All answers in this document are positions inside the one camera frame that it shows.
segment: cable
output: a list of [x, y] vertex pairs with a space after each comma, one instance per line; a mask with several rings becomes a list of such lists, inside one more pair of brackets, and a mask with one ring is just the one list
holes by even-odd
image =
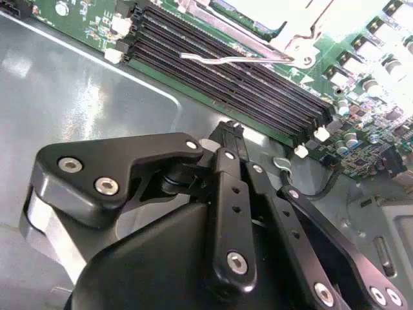
[[[340, 174], [343, 172], [344, 168], [341, 166], [340, 163], [338, 163], [335, 166], [332, 166], [333, 168], [333, 173], [330, 175], [327, 183], [325, 184], [324, 188], [321, 189], [320, 191], [316, 192], [313, 195], [307, 195], [304, 194], [303, 195], [310, 201], [314, 202], [317, 200], [320, 200], [322, 198], [324, 198], [325, 196], [327, 196], [327, 194], [332, 190], [332, 188], [335, 186], [335, 184], [337, 183], [338, 177], [340, 176]], [[289, 186], [291, 185], [290, 180], [288, 179], [288, 172], [286, 170], [282, 170], [279, 178], [281, 180], [281, 184], [282, 186]]]

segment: gray cylindrical part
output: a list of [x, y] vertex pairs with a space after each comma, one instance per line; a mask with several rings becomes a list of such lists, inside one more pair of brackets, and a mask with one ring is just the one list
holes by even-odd
[[348, 102], [347, 100], [340, 100], [337, 103], [337, 112], [339, 115], [344, 116], [348, 114]]
[[355, 147], [359, 140], [357, 140], [357, 134], [355, 132], [349, 132], [344, 136], [344, 141], [346, 143], [346, 147], [352, 148]]
[[345, 155], [348, 153], [348, 147], [346, 147], [346, 143], [343, 140], [337, 141], [335, 146], [337, 154]]

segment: black plastic bracket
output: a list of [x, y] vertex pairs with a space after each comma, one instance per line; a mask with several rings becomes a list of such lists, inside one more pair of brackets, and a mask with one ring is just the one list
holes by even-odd
[[208, 214], [206, 284], [221, 298], [251, 292], [257, 282], [248, 185], [239, 158], [217, 150], [214, 190]]
[[[143, 195], [156, 172], [202, 155], [199, 143], [182, 133], [53, 144], [37, 153], [31, 184], [45, 203], [87, 226], [106, 227], [129, 199]], [[61, 170], [58, 162], [66, 157], [79, 160], [81, 171]], [[118, 192], [98, 192], [95, 182], [102, 177], [115, 180]]]

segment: silver screw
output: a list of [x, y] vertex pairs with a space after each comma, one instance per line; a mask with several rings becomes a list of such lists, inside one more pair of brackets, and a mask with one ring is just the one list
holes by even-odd
[[293, 196], [295, 199], [298, 199], [298, 193], [294, 190], [294, 189], [290, 189], [288, 191], [290, 193], [291, 196]]
[[227, 255], [227, 263], [236, 274], [246, 274], [248, 271], [247, 261], [239, 253], [229, 252]]
[[253, 165], [252, 168], [254, 168], [258, 173], [263, 173], [263, 169], [259, 165]]
[[101, 194], [113, 196], [119, 190], [119, 185], [115, 180], [105, 177], [96, 180], [95, 189]]
[[386, 292], [396, 305], [398, 305], [399, 307], [403, 305], [403, 302], [401, 301], [399, 295], [397, 295], [395, 291], [393, 291], [392, 289], [386, 289]]
[[374, 299], [381, 304], [381, 305], [387, 305], [386, 298], [384, 297], [383, 294], [381, 294], [381, 291], [376, 289], [375, 287], [370, 288], [370, 292], [372, 292]]
[[186, 142], [186, 145], [190, 148], [190, 149], [193, 149], [193, 150], [196, 150], [198, 147], [196, 146], [196, 144], [194, 143], [194, 142], [192, 142], [192, 141], [187, 141]]
[[230, 160], [234, 160], [234, 159], [235, 159], [235, 156], [232, 155], [232, 154], [229, 153], [229, 152], [225, 152], [225, 156], [228, 157]]
[[332, 307], [334, 305], [334, 297], [327, 287], [322, 283], [314, 284], [314, 290], [318, 298], [327, 306]]
[[76, 173], [83, 168], [82, 163], [72, 157], [64, 157], [57, 164], [61, 170], [68, 173]]

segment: capacitor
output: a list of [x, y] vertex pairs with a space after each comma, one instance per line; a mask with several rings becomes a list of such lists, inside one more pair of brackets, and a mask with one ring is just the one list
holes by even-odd
[[371, 134], [370, 137], [368, 137], [368, 141], [371, 144], [377, 144], [379, 143], [379, 135], [378, 134]]
[[347, 100], [340, 100], [337, 103], [337, 113], [341, 116], [347, 115], [349, 112]]
[[349, 132], [344, 136], [344, 141], [348, 148], [356, 147], [359, 144], [359, 140], [357, 140], [357, 134], [355, 132]]
[[392, 78], [394, 78], [396, 81], [400, 81], [407, 75], [407, 72], [403, 68], [403, 65], [401, 64], [401, 62], [395, 59], [392, 61], [389, 61], [385, 65], [385, 69], [392, 76]]
[[56, 13], [60, 16], [67, 16], [69, 15], [69, 7], [66, 2], [58, 1], [55, 6]]
[[368, 166], [367, 172], [369, 175], [374, 176], [377, 174], [377, 169], [375, 165]]
[[385, 164], [383, 163], [383, 160], [377, 160], [376, 162], [376, 168], [378, 171], [382, 171], [386, 169]]
[[370, 97], [380, 97], [381, 95], [381, 87], [374, 79], [365, 81], [363, 83], [363, 89]]
[[348, 153], [348, 147], [346, 147], [346, 143], [343, 140], [337, 141], [335, 146], [337, 154], [343, 156]]

